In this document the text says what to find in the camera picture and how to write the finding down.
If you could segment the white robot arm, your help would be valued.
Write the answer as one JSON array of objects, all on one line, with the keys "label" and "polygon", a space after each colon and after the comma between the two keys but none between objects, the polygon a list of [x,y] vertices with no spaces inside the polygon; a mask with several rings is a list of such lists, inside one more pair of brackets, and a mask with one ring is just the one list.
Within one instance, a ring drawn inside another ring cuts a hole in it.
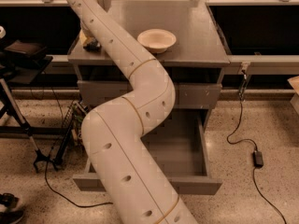
[{"label": "white robot arm", "polygon": [[108,14],[111,0],[66,0],[133,90],[90,111],[81,125],[89,160],[123,224],[197,224],[141,137],[171,113],[164,67]]}]

